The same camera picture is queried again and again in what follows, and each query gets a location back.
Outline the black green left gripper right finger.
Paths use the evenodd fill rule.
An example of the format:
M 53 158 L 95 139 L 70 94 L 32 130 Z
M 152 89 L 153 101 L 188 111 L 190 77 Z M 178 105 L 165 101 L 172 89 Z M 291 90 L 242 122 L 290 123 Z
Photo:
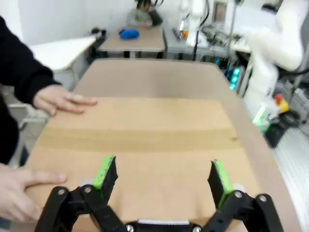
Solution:
M 211 162 L 208 183 L 216 212 L 202 227 L 203 232 L 224 232 L 233 220 L 243 222 L 249 232 L 282 232 L 283 227 L 270 195 L 251 197 L 234 189 L 222 161 Z

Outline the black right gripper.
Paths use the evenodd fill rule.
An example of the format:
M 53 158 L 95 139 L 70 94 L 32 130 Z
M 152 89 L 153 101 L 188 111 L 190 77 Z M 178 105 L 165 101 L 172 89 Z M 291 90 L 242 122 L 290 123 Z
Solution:
M 272 109 L 269 103 L 261 103 L 253 118 L 253 124 L 260 132 L 265 132 L 264 137 L 268 145 L 271 148 L 275 148 L 288 129 L 288 123 L 284 116 L 279 116 L 272 120 L 271 116 Z

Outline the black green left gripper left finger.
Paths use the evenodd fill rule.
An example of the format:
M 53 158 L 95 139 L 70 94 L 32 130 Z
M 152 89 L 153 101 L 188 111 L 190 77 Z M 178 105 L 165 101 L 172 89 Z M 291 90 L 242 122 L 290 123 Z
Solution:
M 118 178 L 116 157 L 107 156 L 92 184 L 68 190 L 52 189 L 37 222 L 36 232 L 71 232 L 81 215 L 89 215 L 101 232 L 125 232 L 126 226 L 108 205 Z

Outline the person right hand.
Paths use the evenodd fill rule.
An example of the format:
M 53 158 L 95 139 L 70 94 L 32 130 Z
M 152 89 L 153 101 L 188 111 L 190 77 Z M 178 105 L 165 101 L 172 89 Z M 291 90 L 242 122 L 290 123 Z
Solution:
M 38 184 L 58 184 L 67 180 L 64 174 L 11 168 L 0 165 L 0 216 L 17 222 L 35 222 L 42 209 L 25 193 L 25 189 Z

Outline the person left hand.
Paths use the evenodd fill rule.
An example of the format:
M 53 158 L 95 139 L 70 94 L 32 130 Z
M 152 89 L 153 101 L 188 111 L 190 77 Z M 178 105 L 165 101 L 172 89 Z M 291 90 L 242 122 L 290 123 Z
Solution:
M 60 85 L 51 85 L 38 91 L 33 98 L 33 106 L 43 110 L 50 116 L 58 111 L 82 114 L 83 106 L 94 106 L 97 100 L 69 92 Z

